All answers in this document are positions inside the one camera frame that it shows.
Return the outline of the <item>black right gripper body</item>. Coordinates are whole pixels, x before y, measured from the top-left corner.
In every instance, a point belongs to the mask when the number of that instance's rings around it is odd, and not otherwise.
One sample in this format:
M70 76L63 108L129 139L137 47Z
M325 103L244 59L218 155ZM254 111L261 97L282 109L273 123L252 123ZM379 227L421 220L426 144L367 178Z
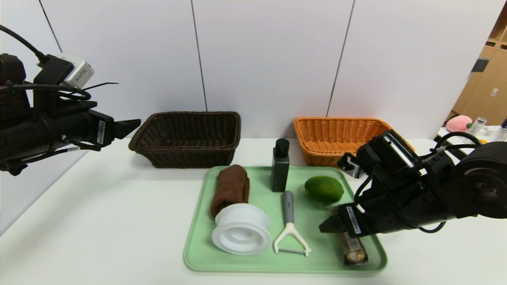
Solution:
M375 234L387 234L407 230L408 225L400 218L390 203L366 203L364 212L353 203L337 206L337 214L342 220L346 231L353 238Z

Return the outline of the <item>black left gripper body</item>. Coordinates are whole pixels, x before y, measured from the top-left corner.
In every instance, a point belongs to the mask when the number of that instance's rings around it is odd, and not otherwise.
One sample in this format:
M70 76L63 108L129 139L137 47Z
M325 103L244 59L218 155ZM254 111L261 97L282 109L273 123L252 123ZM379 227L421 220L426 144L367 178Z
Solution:
M38 111L48 153L78 150L100 151L114 140L111 116L91 109Z

